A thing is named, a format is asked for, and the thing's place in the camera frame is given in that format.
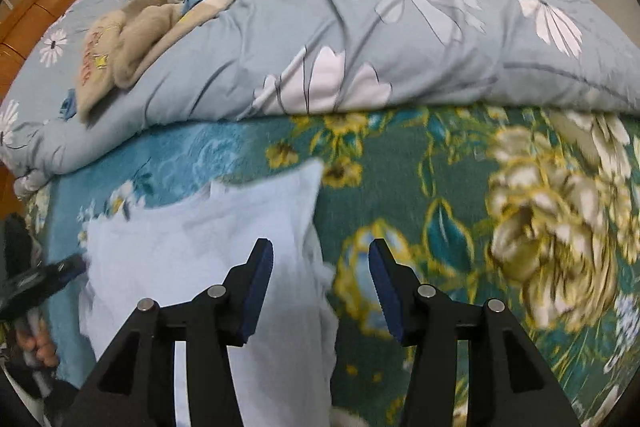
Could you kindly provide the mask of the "person's left hand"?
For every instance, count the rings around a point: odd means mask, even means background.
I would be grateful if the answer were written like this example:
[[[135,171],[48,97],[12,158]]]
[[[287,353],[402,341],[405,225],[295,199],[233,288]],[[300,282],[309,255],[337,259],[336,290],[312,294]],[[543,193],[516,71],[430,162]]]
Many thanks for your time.
[[[38,320],[36,332],[33,334],[26,326],[16,326],[17,344],[24,352],[35,355],[36,359],[48,369],[56,369],[60,359],[56,346],[51,338],[48,325],[43,317]]]

